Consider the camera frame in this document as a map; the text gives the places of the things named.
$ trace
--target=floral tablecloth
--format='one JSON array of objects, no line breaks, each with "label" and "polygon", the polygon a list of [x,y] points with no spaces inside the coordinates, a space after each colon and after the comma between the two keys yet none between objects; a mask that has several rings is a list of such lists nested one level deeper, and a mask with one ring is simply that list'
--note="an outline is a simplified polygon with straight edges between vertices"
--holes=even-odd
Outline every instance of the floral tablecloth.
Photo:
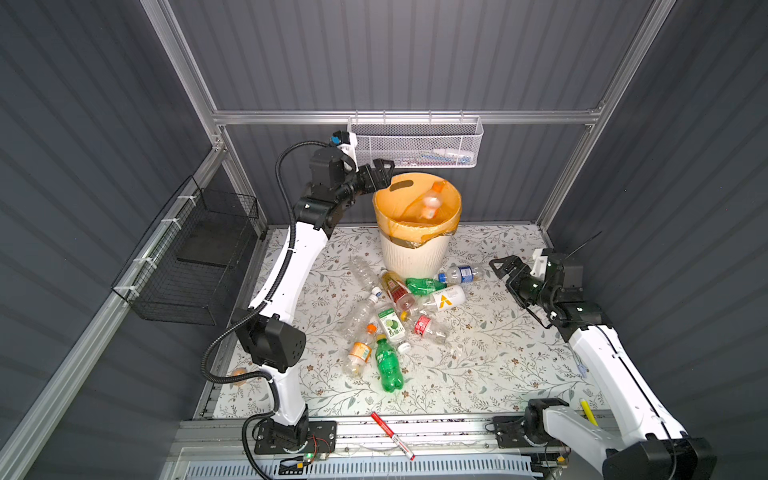
[{"label": "floral tablecloth", "polygon": [[[272,269],[287,229],[276,230],[267,248],[257,291]],[[460,226],[451,239],[446,266],[487,264],[516,254],[528,260],[543,247],[536,226]],[[310,415],[434,414],[517,412],[531,398],[557,396],[576,409],[586,399],[593,409],[607,408],[587,373],[579,376],[577,360],[556,329],[543,329],[518,308],[501,280],[490,272],[465,288],[467,302],[438,316],[451,326],[446,346],[412,339],[400,357],[406,386],[395,393],[381,387],[375,361],[361,379],[342,374],[347,345],[335,331],[364,292],[347,270],[352,255],[368,260],[374,271],[382,263],[375,227],[337,228],[318,256],[296,308],[294,326],[306,333],[306,350],[296,365],[301,393]],[[229,375],[256,367],[237,344]],[[221,387],[214,418],[244,418],[271,408],[262,379]]]}]

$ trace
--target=red marker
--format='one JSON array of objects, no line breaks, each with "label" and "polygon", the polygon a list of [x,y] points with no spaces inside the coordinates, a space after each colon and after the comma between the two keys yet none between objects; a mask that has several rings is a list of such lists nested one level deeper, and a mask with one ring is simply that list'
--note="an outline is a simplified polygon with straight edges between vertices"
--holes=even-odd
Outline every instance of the red marker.
[{"label": "red marker", "polygon": [[409,449],[408,446],[405,443],[402,442],[400,437],[398,437],[397,434],[392,431],[392,429],[389,427],[389,425],[384,423],[384,420],[382,420],[382,418],[379,416],[378,413],[376,413],[376,412],[371,413],[371,417],[374,420],[376,420],[376,423],[378,423],[379,426],[382,428],[382,430],[384,430],[384,433],[389,435],[389,437],[392,439],[392,441],[398,447],[400,447],[402,452],[405,453],[407,457],[411,458],[411,461],[413,461],[413,459],[416,458],[416,455],[414,455],[413,452],[411,452],[411,449]]}]

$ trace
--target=yellow marker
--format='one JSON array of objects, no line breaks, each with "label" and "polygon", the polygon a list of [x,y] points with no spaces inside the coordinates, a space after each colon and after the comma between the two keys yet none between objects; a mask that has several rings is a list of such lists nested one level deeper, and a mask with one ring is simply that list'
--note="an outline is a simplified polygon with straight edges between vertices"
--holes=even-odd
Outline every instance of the yellow marker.
[{"label": "yellow marker", "polygon": [[579,402],[581,404],[581,408],[584,409],[584,414],[587,416],[587,420],[589,420],[592,425],[599,426],[598,421],[594,419],[594,415],[592,415],[592,409],[589,408],[589,404],[584,399],[579,399]]}]

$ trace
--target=black antenna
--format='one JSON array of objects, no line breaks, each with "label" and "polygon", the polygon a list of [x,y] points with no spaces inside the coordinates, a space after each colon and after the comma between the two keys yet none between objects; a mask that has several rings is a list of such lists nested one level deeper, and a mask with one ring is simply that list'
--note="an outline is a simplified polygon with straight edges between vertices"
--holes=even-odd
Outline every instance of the black antenna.
[{"label": "black antenna", "polygon": [[589,237],[589,239],[587,239],[587,241],[586,241],[586,242],[582,243],[582,244],[581,244],[581,245],[580,245],[580,246],[579,246],[579,247],[578,247],[576,250],[574,250],[574,251],[570,252],[570,253],[568,254],[568,256],[567,256],[567,257],[565,257],[563,260],[567,260],[567,259],[568,259],[568,258],[569,258],[571,255],[573,255],[574,253],[576,253],[576,252],[578,252],[579,250],[581,250],[581,248],[582,248],[584,245],[586,245],[587,243],[590,243],[592,240],[594,240],[595,238],[597,238],[597,237],[598,237],[598,235],[600,235],[601,233],[603,233],[603,230],[600,230],[600,231],[599,231],[599,232],[597,232],[595,235],[592,235],[591,237]]}]

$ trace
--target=green soda bottle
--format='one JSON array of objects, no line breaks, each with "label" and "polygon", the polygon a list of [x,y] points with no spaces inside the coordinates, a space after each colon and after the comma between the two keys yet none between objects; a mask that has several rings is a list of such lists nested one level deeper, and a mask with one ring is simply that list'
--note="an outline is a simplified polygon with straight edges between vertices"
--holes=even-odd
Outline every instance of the green soda bottle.
[{"label": "green soda bottle", "polygon": [[448,285],[433,278],[406,278],[406,286],[414,295],[424,296],[442,290]]},{"label": "green soda bottle", "polygon": [[395,349],[386,341],[386,335],[376,337],[376,363],[379,365],[379,373],[382,375],[382,387],[385,392],[394,392],[402,389],[406,381],[400,372],[400,362],[397,360]]}]

